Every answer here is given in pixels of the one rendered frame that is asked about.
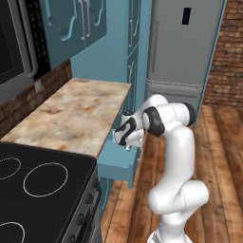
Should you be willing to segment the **teal open drawer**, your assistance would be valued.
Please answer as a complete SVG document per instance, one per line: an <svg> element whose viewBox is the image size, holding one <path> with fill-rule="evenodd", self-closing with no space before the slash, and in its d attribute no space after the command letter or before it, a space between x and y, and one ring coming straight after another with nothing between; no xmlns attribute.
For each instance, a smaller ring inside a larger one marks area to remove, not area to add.
<svg viewBox="0 0 243 243"><path fill-rule="evenodd" d="M98 175L128 182L132 189L140 157L139 147L132 146L129 150L112 141L113 130L110 131L103 149L98 157Z"/></svg>

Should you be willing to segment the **teal base cupboard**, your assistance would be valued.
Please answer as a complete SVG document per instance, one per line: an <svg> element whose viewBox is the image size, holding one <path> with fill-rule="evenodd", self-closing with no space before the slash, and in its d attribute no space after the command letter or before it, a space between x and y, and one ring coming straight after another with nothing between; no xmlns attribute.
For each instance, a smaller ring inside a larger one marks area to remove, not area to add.
<svg viewBox="0 0 243 243"><path fill-rule="evenodd" d="M103 213L109 199L110 192L113 187L114 180L110 178L100 178L100 185L102 188L102 196L99 204L100 218L103 218Z"/></svg>

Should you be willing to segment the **black stove with hob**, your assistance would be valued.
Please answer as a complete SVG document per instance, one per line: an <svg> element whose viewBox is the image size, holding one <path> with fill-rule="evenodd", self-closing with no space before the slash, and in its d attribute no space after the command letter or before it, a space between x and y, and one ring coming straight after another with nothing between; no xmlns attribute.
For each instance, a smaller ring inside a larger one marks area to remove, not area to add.
<svg viewBox="0 0 243 243"><path fill-rule="evenodd" d="M95 178L90 156L0 142L0 243L102 243Z"/></svg>

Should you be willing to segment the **grey fridge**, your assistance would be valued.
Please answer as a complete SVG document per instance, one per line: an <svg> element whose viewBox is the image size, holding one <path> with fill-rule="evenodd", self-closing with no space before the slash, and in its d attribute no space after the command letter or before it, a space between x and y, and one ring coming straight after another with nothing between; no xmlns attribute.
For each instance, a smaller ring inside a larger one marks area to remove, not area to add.
<svg viewBox="0 0 243 243"><path fill-rule="evenodd" d="M146 97L202 104L227 0L154 0Z"/></svg>

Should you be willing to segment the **teal wall cupboard door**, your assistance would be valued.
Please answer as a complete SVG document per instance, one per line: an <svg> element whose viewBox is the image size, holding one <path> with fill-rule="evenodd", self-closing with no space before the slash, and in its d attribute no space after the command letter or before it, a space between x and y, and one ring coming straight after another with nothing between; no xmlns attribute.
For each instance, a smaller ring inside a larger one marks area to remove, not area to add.
<svg viewBox="0 0 243 243"><path fill-rule="evenodd" d="M106 35L106 0L89 0L90 37L87 33L86 2L84 0L85 46L89 47Z"/></svg>
<svg viewBox="0 0 243 243"><path fill-rule="evenodd" d="M84 49L79 0L41 0L48 55L55 68Z"/></svg>

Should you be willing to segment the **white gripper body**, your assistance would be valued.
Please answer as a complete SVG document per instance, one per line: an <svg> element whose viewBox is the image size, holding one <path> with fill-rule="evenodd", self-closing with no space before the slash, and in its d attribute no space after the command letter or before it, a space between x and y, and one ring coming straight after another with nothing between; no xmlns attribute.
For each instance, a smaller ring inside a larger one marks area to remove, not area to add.
<svg viewBox="0 0 243 243"><path fill-rule="evenodd" d="M129 146L143 146L143 139L144 139L144 130L140 129L137 131L132 132L126 139L126 144Z"/></svg>

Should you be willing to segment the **teal tall cupboard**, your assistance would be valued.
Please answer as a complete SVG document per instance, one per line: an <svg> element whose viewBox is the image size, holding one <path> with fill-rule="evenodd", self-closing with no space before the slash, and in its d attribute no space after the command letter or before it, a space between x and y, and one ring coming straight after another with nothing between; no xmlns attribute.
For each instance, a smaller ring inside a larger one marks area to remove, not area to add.
<svg viewBox="0 0 243 243"><path fill-rule="evenodd" d="M153 0L106 0L106 35L71 58L72 76L131 85L124 108L144 102Z"/></svg>

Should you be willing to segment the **black and grey microwave oven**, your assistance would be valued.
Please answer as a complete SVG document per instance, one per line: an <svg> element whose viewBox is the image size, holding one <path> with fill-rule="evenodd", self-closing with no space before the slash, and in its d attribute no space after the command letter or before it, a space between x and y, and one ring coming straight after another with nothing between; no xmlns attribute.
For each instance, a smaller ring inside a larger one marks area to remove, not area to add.
<svg viewBox="0 0 243 243"><path fill-rule="evenodd" d="M34 80L27 77L17 43L8 0L0 0L0 105L50 71L40 0L25 0L38 63Z"/></svg>

